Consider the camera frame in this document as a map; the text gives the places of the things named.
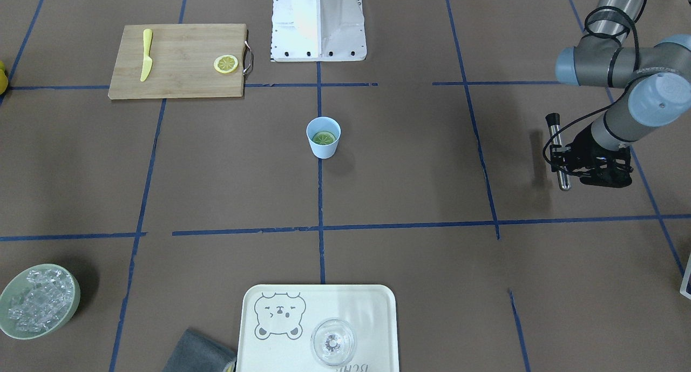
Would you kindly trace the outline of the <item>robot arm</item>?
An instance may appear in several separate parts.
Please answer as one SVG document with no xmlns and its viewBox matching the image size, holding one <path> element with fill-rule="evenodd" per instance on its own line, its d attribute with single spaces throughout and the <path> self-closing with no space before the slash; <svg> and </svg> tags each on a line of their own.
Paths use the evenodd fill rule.
<svg viewBox="0 0 691 372">
<path fill-rule="evenodd" d="M 631 185 L 631 145 L 689 111 L 688 34 L 642 48 L 636 22 L 647 0 L 599 0 L 588 13 L 578 45 L 565 48 L 555 63 L 556 79 L 573 86 L 622 89 L 612 104 L 592 113 L 588 124 L 565 145 L 557 113 L 546 116 L 550 138 L 543 158 L 563 192 L 571 177 L 584 185 Z"/>
</svg>

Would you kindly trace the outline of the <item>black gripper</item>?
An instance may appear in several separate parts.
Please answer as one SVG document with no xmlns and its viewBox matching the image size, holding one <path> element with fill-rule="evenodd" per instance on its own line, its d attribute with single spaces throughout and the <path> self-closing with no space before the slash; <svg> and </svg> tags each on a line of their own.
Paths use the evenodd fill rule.
<svg viewBox="0 0 691 372">
<path fill-rule="evenodd" d="M 594 140 L 590 126 L 563 146 L 566 148 L 563 170 L 583 185 L 621 189 L 632 184 L 629 148 L 615 151 L 603 148 Z"/>
</svg>

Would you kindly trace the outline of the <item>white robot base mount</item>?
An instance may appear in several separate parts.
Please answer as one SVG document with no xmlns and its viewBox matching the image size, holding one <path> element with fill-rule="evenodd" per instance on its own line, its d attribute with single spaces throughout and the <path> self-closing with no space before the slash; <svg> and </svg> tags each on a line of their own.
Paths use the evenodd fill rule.
<svg viewBox="0 0 691 372">
<path fill-rule="evenodd" d="M 366 59 L 362 0 L 273 0 L 272 5 L 272 62 Z"/>
</svg>

